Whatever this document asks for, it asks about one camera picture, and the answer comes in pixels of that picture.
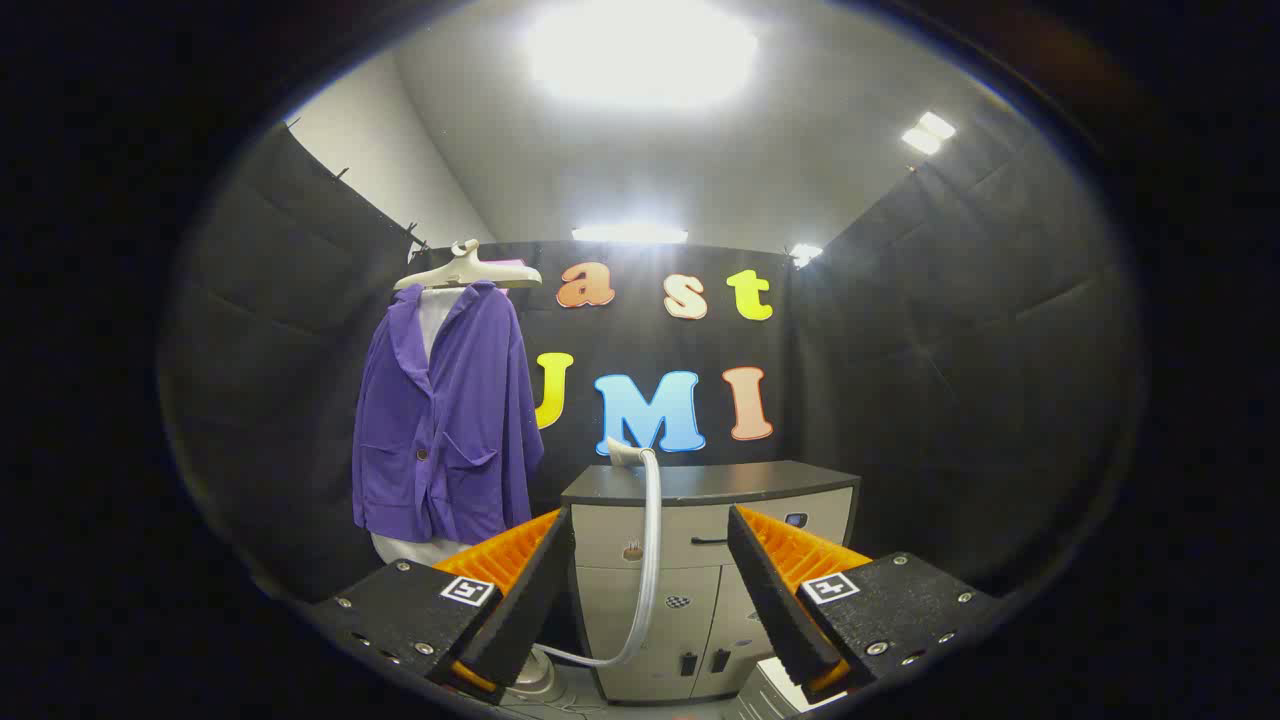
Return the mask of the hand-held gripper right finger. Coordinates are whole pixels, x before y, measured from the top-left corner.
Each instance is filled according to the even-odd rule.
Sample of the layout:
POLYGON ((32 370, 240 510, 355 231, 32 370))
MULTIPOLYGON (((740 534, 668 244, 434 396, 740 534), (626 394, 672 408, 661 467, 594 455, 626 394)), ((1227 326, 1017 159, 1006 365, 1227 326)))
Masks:
POLYGON ((819 703, 984 638, 1002 600, 913 553, 870 559, 736 503, 727 546, 791 683, 819 703))

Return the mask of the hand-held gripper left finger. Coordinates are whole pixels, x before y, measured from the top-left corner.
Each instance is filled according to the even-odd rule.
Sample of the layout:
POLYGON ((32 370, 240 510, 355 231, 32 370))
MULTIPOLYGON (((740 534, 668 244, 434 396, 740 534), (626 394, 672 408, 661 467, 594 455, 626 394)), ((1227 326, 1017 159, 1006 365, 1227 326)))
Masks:
POLYGON ((434 565, 397 559, 311 603, 308 623, 402 685, 498 705, 572 557, 572 521, 561 509, 434 565))

